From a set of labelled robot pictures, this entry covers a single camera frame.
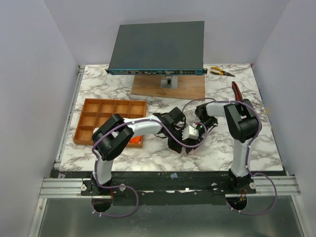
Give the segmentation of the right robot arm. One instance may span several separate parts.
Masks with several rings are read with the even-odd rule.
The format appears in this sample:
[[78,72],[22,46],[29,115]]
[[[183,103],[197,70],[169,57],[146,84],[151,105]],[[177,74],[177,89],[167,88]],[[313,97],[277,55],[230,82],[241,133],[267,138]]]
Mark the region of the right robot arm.
[[248,160],[251,143],[262,128],[259,116],[248,99],[205,103],[197,106],[195,115],[201,124],[187,126],[182,132],[182,140],[189,146],[202,142],[206,130],[217,124],[217,117],[226,119],[229,133],[234,139],[233,162],[228,171],[227,187],[230,192],[239,193],[251,183]]

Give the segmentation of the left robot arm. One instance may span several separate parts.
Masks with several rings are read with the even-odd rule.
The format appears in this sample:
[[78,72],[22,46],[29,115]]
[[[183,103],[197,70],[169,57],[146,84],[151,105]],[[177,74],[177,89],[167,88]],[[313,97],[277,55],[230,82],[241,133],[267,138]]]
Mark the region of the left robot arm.
[[182,131],[186,117],[177,107],[168,113],[154,113],[143,118],[123,118],[112,115],[92,135],[92,152],[96,155],[93,170],[93,190],[104,195],[109,191],[112,179],[113,161],[125,149],[132,138],[144,135],[163,134],[167,138],[168,148],[181,153]]

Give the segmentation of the pink navy-trimmed underwear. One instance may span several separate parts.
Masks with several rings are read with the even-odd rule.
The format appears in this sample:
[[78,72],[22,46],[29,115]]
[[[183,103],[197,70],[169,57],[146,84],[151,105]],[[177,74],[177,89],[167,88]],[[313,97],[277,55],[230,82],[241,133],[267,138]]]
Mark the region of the pink navy-trimmed underwear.
[[182,150],[183,150],[183,154],[185,154],[185,155],[193,155],[195,148],[183,147]]

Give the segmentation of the brown compartment tray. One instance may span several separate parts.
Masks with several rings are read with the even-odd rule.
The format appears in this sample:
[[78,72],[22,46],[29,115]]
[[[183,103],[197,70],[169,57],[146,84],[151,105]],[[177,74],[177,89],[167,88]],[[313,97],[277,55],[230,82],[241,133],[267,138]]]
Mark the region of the brown compartment tray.
[[94,129],[103,125],[112,115],[139,119],[146,116],[147,102],[143,100],[92,99],[84,101],[73,141],[77,145],[93,145]]

